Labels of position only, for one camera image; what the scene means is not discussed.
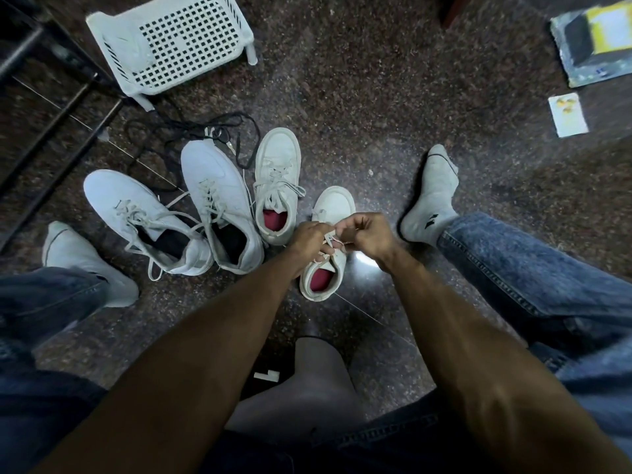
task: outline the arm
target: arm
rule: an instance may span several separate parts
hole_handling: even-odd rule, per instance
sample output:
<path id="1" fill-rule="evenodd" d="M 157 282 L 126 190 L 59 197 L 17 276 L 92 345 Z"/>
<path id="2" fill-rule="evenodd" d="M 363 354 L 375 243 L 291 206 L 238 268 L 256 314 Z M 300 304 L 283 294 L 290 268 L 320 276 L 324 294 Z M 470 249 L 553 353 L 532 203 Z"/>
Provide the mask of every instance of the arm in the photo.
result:
<path id="1" fill-rule="evenodd" d="M 292 279 L 332 226 L 303 223 L 279 256 L 160 338 L 32 473 L 197 472 L 239 401 Z"/>
<path id="2" fill-rule="evenodd" d="M 392 276 L 422 357 L 470 432 L 510 472 L 630 472 L 553 374 L 401 248 L 381 214 L 336 225 Z"/>

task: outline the tangled cord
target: tangled cord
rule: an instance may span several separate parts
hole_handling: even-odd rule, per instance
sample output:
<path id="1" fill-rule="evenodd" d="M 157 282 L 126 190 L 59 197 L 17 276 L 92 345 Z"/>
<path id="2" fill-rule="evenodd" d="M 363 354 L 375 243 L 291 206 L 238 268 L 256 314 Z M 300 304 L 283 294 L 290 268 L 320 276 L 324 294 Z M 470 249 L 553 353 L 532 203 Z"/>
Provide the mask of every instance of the tangled cord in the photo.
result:
<path id="1" fill-rule="evenodd" d="M 128 165 L 128 171 L 131 166 L 146 152 L 155 153 L 162 159 L 167 171 L 174 175 L 176 182 L 175 188 L 172 190 L 148 186 L 153 191 L 162 191 L 165 193 L 176 191 L 178 188 L 185 189 L 182 186 L 182 170 L 179 163 L 180 150 L 175 146 L 178 142 L 212 139 L 219 141 L 227 146 L 232 146 L 233 135 L 231 129 L 239 128 L 242 124 L 249 120 L 255 127 L 257 134 L 257 142 L 250 154 L 250 157 L 243 164 L 240 161 L 241 154 L 241 131 L 237 130 L 235 143 L 232 151 L 234 152 L 235 162 L 241 169 L 249 169 L 257 155 L 257 149 L 261 142 L 261 131 L 257 122 L 247 113 L 243 111 L 233 111 L 224 113 L 208 121 L 201 123 L 186 120 L 182 114 L 182 110 L 168 97 L 164 97 L 164 102 L 170 105 L 176 112 L 177 119 L 171 118 L 166 113 L 158 110 L 151 111 L 145 118 L 134 118 L 128 120 L 123 126 L 123 131 L 128 141 L 134 145 L 137 150 L 132 156 L 132 162 Z M 144 138 L 138 141 L 131 134 L 131 130 L 138 129 L 146 132 Z M 152 144 L 158 142 L 162 144 L 161 149 L 152 148 Z"/>

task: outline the person's left hand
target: person's left hand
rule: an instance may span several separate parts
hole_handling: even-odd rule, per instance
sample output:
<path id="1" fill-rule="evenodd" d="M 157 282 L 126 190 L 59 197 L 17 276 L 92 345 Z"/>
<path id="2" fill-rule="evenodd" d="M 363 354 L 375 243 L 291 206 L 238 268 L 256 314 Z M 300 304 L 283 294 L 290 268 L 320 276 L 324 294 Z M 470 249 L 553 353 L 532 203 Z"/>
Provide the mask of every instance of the person's left hand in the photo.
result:
<path id="1" fill-rule="evenodd" d="M 325 234 L 333 230 L 334 227 L 330 224 L 319 223 L 318 221 L 306 221 L 296 228 L 286 252 L 295 256 L 297 266 L 300 266 L 297 276 L 312 261 L 323 262 L 325 258 L 321 253 L 334 254 L 334 248 L 323 244 Z"/>

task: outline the dark speckled floor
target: dark speckled floor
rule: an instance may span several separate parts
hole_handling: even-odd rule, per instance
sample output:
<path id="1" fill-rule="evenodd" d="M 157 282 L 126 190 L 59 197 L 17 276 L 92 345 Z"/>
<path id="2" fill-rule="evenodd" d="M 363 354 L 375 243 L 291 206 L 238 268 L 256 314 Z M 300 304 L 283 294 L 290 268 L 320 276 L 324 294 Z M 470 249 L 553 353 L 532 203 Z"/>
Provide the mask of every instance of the dark speckled floor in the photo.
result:
<path id="1" fill-rule="evenodd" d="M 114 14 L 142 0 L 46 0 L 75 37 L 93 50 L 83 17 Z M 483 210 L 617 276 L 632 277 L 632 78 L 579 90 L 588 135 L 560 140 L 547 97 L 568 93 L 547 20 L 519 0 L 473 0 L 449 31 L 439 27 L 437 0 L 238 0 L 255 31 L 259 63 L 244 59 L 170 92 L 185 116 L 241 109 L 265 132 L 292 129 L 303 153 L 299 218 L 307 219 L 320 192 L 347 187 L 359 210 L 383 211 L 393 227 L 410 203 L 416 171 L 435 143 L 460 167 L 454 200 L 460 212 Z M 76 82 L 38 68 L 23 79 L 55 102 Z M 43 100 L 20 85 L 3 99 L 5 159 L 52 116 Z M 113 101 L 93 95 L 78 114 L 94 124 Z M 123 150 L 126 119 L 114 121 L 111 140 Z M 83 127 L 68 120 L 8 197 L 4 223 L 51 171 Z M 160 159 L 143 158 L 131 174 L 168 186 Z M 146 278 L 145 258 L 122 251 L 124 241 L 104 229 L 83 198 L 82 180 L 94 169 L 124 170 L 129 158 L 97 143 L 54 193 L 7 254 L 4 273 L 39 265 L 45 225 L 73 225 L 104 258 L 134 278 L 141 290 L 131 308 L 104 310 L 37 351 L 39 365 L 74 372 L 109 387 L 151 342 L 204 300 L 234 282 L 227 272 L 198 278 Z M 415 253 L 498 326 L 498 319 L 438 252 Z M 338 348 L 369 417 L 419 398 L 432 387 L 390 279 L 354 258 L 340 290 L 323 303 L 288 293 L 256 370 L 291 374 L 297 335 L 320 335 Z M 249 382 L 246 392 L 261 389 Z"/>

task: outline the jeans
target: jeans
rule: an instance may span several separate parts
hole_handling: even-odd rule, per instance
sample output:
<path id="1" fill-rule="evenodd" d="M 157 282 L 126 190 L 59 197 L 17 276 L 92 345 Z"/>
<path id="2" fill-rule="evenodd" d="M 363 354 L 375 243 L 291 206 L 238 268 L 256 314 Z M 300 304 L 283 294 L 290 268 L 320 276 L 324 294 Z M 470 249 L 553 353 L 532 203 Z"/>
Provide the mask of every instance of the jeans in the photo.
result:
<path id="1" fill-rule="evenodd" d="M 456 219 L 441 253 L 528 342 L 529 350 L 632 457 L 632 285 L 481 213 Z M 105 302 L 106 281 L 44 268 L 0 278 L 0 471 L 35 465 L 106 391 L 37 370 L 38 343 Z M 484 467 L 479 450 L 439 390 L 312 446 L 281 449 L 225 432 L 200 472 L 407 472 Z"/>

